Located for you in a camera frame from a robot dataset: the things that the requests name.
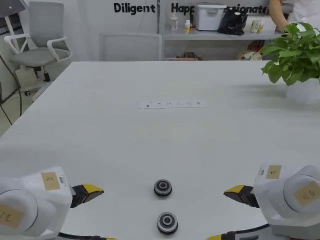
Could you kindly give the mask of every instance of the black bag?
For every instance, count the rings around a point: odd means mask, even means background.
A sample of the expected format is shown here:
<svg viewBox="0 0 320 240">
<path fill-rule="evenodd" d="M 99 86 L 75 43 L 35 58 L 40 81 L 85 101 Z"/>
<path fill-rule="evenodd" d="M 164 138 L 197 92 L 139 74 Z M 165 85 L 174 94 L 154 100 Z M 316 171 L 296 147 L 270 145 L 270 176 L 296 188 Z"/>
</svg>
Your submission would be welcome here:
<svg viewBox="0 0 320 240">
<path fill-rule="evenodd" d="M 229 35 L 243 35 L 248 19 L 248 13 L 238 12 L 235 8 L 227 8 L 220 23 L 218 33 Z"/>
</svg>

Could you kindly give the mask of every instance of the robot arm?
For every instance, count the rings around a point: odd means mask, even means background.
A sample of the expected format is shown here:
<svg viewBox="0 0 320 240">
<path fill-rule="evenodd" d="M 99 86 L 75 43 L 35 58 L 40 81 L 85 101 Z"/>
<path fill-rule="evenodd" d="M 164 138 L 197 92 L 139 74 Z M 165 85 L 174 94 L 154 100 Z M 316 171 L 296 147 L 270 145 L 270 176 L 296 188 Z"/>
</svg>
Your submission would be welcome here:
<svg viewBox="0 0 320 240">
<path fill-rule="evenodd" d="M 103 194 L 90 184 L 70 187 L 60 167 L 21 178 L 0 178 L 0 239 L 83 239 L 60 233 L 70 208 Z M 86 236 L 87 240 L 103 240 Z"/>
<path fill-rule="evenodd" d="M 254 187 L 238 185 L 224 192 L 227 197 L 260 208 L 268 222 L 235 233 L 228 240 L 245 236 L 261 239 L 320 239 L 320 169 L 315 166 L 295 168 L 263 164 Z M 209 238 L 220 240 L 225 234 Z"/>
</svg>

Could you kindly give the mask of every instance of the white flower pot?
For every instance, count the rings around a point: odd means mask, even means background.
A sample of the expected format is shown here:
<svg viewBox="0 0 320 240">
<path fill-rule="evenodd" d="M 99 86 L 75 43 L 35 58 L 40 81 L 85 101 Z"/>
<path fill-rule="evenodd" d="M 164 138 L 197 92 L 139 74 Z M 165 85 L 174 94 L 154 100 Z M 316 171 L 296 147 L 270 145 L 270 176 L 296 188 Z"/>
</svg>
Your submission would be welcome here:
<svg viewBox="0 0 320 240">
<path fill-rule="evenodd" d="M 311 78 L 305 82 L 295 82 L 287 88 L 286 98 L 303 105 L 320 103 L 319 79 Z"/>
</svg>

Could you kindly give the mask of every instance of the white storage box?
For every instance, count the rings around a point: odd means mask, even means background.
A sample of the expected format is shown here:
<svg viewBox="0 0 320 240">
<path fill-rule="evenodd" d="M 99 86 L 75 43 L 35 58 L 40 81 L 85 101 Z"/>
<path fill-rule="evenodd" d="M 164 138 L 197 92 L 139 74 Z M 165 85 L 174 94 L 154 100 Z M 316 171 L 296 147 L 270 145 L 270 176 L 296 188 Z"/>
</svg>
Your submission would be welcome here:
<svg viewBox="0 0 320 240">
<path fill-rule="evenodd" d="M 201 3 L 196 6 L 195 26 L 198 30 L 217 31 L 226 5 Z"/>
</svg>

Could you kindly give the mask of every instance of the chair armrest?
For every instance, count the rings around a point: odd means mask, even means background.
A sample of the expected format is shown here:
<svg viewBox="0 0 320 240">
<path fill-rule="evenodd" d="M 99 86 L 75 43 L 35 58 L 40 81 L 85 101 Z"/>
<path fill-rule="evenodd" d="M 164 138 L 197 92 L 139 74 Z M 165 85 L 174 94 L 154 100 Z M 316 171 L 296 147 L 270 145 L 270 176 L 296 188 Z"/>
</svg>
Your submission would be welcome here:
<svg viewBox="0 0 320 240">
<path fill-rule="evenodd" d="M 13 39 L 22 39 L 25 38 L 25 42 L 23 44 L 23 47 L 21 51 L 18 51 L 18 49 L 15 48 L 15 46 L 12 44 Z M 29 33 L 24 33 L 24 34 L 18 34 L 18 35 L 10 35 L 10 36 L 5 36 L 4 41 L 9 45 L 9 47 L 14 51 L 15 54 L 22 53 L 24 48 L 27 45 L 28 39 L 30 38 Z"/>
<path fill-rule="evenodd" d="M 54 58 L 56 59 L 57 62 L 60 62 L 61 60 L 65 60 L 65 59 L 68 59 L 72 56 L 72 51 L 70 50 L 66 40 L 68 38 L 66 36 L 62 37 L 62 38 L 58 38 L 58 39 L 53 39 L 53 40 L 49 40 L 47 42 L 47 47 L 48 49 L 50 50 L 50 52 L 52 53 L 52 55 L 54 56 Z M 69 51 L 69 56 L 67 58 L 64 58 L 64 59 L 60 59 L 59 56 L 57 55 L 54 47 L 52 46 L 54 43 L 58 43 L 58 42 L 64 42 L 66 47 L 68 48 L 68 51 Z"/>
</svg>

